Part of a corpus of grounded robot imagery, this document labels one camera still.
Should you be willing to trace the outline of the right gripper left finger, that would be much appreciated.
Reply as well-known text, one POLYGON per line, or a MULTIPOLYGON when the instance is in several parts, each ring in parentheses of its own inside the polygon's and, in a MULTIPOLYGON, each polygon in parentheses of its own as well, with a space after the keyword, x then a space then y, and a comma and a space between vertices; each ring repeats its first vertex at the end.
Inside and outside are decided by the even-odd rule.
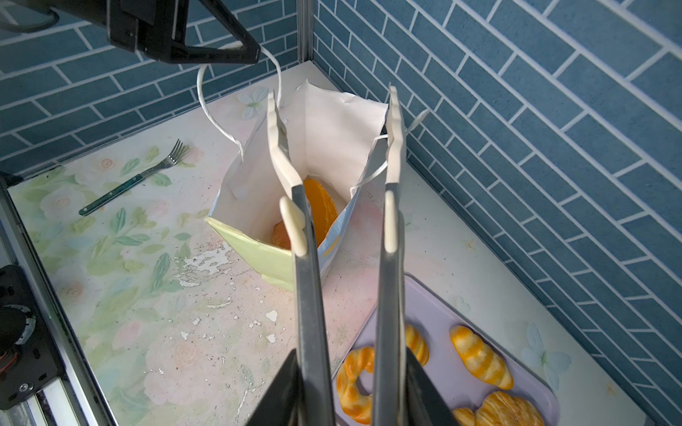
POLYGON ((300 372, 297 351, 292 350, 267 388, 247 426, 298 424, 300 372))

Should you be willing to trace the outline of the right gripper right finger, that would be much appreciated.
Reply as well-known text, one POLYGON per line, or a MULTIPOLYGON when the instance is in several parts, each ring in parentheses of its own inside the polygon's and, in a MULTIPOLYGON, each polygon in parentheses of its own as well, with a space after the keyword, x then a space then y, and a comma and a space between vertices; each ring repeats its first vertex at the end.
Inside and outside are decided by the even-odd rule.
POLYGON ((410 348, 406 349, 406 399, 408 425, 460 425, 410 348))

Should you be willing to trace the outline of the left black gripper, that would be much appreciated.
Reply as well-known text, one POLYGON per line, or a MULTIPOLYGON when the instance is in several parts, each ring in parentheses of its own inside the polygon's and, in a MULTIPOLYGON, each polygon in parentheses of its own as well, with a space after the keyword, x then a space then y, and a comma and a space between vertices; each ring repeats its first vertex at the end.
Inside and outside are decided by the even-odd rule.
POLYGON ((224 48, 186 45, 190 2, 183 0, 18 1, 17 5, 46 19, 35 24, 12 24, 10 31, 29 34, 51 28, 62 11, 106 28, 113 46, 141 51, 151 59, 170 59, 176 64, 255 64, 260 45, 236 16, 221 1, 200 3, 234 37, 233 44, 224 48))

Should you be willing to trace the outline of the white metal tongs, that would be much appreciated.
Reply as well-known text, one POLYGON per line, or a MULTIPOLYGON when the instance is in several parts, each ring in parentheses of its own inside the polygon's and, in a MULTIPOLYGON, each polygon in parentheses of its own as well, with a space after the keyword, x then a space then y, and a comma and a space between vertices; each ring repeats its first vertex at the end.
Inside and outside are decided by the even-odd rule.
MULTIPOLYGON (((389 88, 388 148, 383 234, 378 276, 376 354, 372 419, 378 424, 404 425, 407 346, 404 329, 404 220, 399 208, 401 169, 406 162, 405 129, 396 87, 389 88)), ((289 159, 288 140, 275 100, 268 101, 267 137, 270 157, 286 195, 280 200, 291 241, 298 313, 298 371, 301 424, 330 425, 333 399, 330 360, 321 294, 321 275, 314 226, 303 180, 289 159)))

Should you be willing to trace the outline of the small striped round bread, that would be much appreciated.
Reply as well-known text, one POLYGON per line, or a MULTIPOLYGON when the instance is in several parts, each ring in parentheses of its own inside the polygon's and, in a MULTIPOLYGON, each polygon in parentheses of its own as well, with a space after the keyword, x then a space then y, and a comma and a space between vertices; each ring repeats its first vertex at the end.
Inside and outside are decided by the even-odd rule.
POLYGON ((426 339, 412 325, 405 326, 406 345, 410 348, 413 355, 421 366, 425 366, 430 358, 429 346, 426 339))

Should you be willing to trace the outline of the white green paper bag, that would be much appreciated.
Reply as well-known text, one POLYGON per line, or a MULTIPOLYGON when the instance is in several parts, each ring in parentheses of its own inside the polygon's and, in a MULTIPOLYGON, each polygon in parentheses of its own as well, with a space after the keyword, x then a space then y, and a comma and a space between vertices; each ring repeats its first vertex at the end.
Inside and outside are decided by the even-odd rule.
POLYGON ((315 179, 330 193, 337 219, 317 258, 326 273, 343 239, 360 188, 387 168, 383 163, 369 171, 369 157, 378 140, 388 144, 389 103, 380 103, 347 92, 325 90, 309 81, 298 85, 289 99, 282 90, 256 87, 240 92, 258 108, 246 117, 255 121, 250 138, 225 137, 236 144, 239 155, 227 171, 209 214, 209 225, 268 283, 294 289, 293 256, 271 243, 274 226, 282 220, 280 200, 286 195, 276 175, 268 148, 268 101, 275 100, 285 126, 289 159, 304 181, 315 179))

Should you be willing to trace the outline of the round orange bun half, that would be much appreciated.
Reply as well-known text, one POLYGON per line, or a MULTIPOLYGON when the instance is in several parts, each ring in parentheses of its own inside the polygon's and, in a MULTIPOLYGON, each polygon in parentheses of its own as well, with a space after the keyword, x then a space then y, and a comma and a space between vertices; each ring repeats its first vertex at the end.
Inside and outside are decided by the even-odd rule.
MULTIPOLYGON (((319 181, 306 179, 304 187, 311 207, 317 245, 321 246, 337 219, 337 208, 330 193, 319 181)), ((291 249, 291 241, 282 220, 273 228, 271 243, 284 250, 291 249)))

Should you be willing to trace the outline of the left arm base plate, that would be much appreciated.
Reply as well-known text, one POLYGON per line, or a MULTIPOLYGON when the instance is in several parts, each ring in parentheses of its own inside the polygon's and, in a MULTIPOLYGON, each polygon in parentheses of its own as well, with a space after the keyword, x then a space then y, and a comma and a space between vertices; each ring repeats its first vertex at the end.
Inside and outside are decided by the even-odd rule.
POLYGON ((23 270, 1 268, 1 408, 63 376, 64 365, 23 270))

